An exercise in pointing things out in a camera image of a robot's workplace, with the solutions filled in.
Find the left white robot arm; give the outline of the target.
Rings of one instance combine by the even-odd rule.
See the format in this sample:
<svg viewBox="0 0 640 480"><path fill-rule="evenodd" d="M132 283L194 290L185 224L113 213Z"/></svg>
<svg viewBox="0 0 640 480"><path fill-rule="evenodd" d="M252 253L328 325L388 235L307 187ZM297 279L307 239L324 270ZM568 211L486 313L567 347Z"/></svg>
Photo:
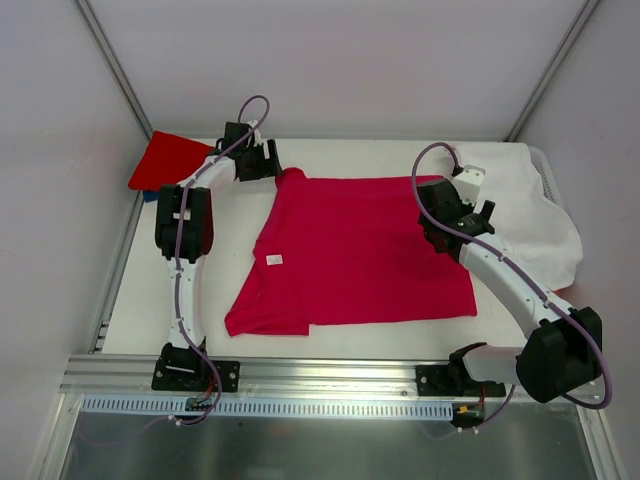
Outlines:
<svg viewBox="0 0 640 480"><path fill-rule="evenodd" d="M204 360L201 279L214 243L213 197L227 185L282 173L276 143L264 140L259 121L229 122L203 165L177 184L160 189L155 243L166 260L171 283L168 340L156 362L154 390L196 391L215 385Z"/></svg>

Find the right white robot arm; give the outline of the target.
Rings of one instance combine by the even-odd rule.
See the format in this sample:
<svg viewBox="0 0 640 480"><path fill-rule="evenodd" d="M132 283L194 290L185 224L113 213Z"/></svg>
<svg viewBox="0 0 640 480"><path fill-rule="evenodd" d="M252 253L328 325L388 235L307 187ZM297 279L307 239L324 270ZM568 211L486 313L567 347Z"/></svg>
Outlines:
<svg viewBox="0 0 640 480"><path fill-rule="evenodd" d="M602 379L604 397L595 406L607 406L613 389L602 353L599 315L590 307L573 307L518 264L490 222L493 202L475 212L462 203L447 179L414 183L412 189L425 239L436 252L448 254L477 277L526 339L522 348L477 342L454 351L449 356L449 387L466 396L483 382L507 383L547 403L558 397L569 399L571 391Z"/></svg>

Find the crimson pink t shirt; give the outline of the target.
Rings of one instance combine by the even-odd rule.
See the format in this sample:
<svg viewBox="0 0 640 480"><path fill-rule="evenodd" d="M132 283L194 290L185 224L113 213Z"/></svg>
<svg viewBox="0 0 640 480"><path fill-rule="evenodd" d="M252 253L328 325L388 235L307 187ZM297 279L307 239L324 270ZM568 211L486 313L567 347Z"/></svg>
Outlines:
<svg viewBox="0 0 640 480"><path fill-rule="evenodd" d="M469 272L424 239L407 177L310 178L287 168L227 333L474 317Z"/></svg>

